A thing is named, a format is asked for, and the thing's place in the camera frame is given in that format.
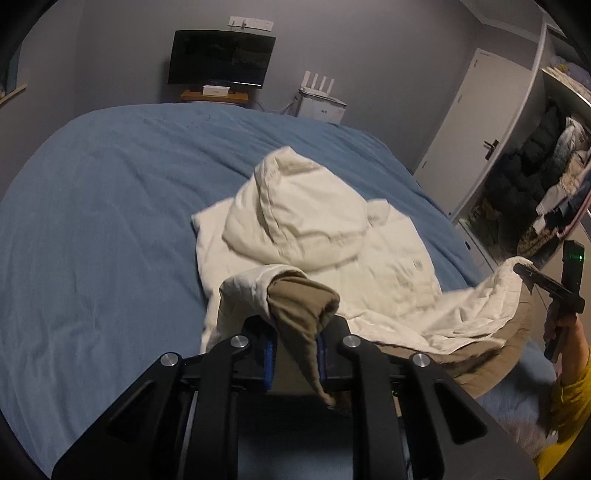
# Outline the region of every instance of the wardrobe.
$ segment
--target wardrobe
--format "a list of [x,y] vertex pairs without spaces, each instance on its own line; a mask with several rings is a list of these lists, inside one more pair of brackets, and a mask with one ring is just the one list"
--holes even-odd
[[[499,144],[486,167],[468,194],[450,215],[457,231],[465,240],[466,248],[483,274],[491,273],[502,261],[517,255],[515,238],[521,233],[519,231],[512,232],[512,229],[518,230],[519,227],[507,219],[497,223],[497,226],[502,225],[502,228],[499,227],[496,232],[490,231],[491,221],[483,209],[483,200],[487,194],[487,178],[495,171],[497,162],[502,159],[503,155],[510,154],[524,145],[524,142],[542,120],[548,105],[552,103],[556,104],[565,115],[576,115],[588,129],[591,129],[591,102],[589,101],[591,98],[585,98],[568,82],[563,82],[551,74],[549,67],[555,56],[584,66],[568,39],[559,30],[544,24],[525,96],[517,107],[505,135],[499,139]],[[586,256],[591,258],[589,235],[591,235],[591,216],[589,211],[585,210],[577,226],[570,231],[566,238],[582,243],[586,249]],[[589,265],[583,269],[581,295],[591,301],[591,263]],[[538,259],[537,266],[543,273],[560,280],[562,243],[557,244],[545,256]],[[541,306],[539,308],[540,314],[542,314],[544,310],[547,310],[550,299],[545,292],[540,290],[537,291],[537,295],[539,296],[538,303]],[[584,323],[591,326],[591,312],[587,312],[583,316],[585,317]],[[539,325],[536,325],[535,328],[540,330],[543,319],[536,324]],[[534,339],[537,337],[541,339],[541,334],[542,332],[539,331],[538,335],[533,335]]]

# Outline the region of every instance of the gray wall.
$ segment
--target gray wall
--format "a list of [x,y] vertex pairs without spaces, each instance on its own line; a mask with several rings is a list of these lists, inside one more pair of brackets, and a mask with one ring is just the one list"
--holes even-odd
[[371,132],[413,170],[443,120],[480,23],[459,0],[87,0],[76,56],[76,113],[176,100],[164,86],[175,30],[275,22],[258,99],[285,106],[305,70],[334,77],[343,123]]
[[74,117],[74,54],[83,0],[60,0],[27,35],[18,81],[0,106],[0,198],[34,151]]
[[476,46],[530,70],[534,65],[535,51],[538,48],[537,43],[488,25],[481,26],[476,37]]

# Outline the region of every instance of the television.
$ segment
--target television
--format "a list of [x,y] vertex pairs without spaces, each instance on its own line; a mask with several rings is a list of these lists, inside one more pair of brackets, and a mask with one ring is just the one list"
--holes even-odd
[[177,30],[168,83],[262,88],[275,37],[224,30]]

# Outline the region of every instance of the white box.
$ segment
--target white box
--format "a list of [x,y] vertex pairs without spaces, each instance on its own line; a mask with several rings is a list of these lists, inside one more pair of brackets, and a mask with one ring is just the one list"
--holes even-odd
[[218,87],[216,85],[204,85],[203,94],[211,97],[227,97],[230,87]]

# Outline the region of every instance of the white duvet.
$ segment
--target white duvet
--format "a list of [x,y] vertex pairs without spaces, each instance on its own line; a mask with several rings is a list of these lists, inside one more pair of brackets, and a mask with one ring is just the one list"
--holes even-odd
[[262,265],[297,267],[336,290],[352,333],[446,354],[489,339],[513,317],[522,281],[512,268],[530,264],[510,259],[478,287],[443,294],[408,217],[386,200],[366,202],[289,147],[270,153],[235,198],[193,215],[193,225],[209,300],[202,351],[220,340],[212,334],[224,280]]

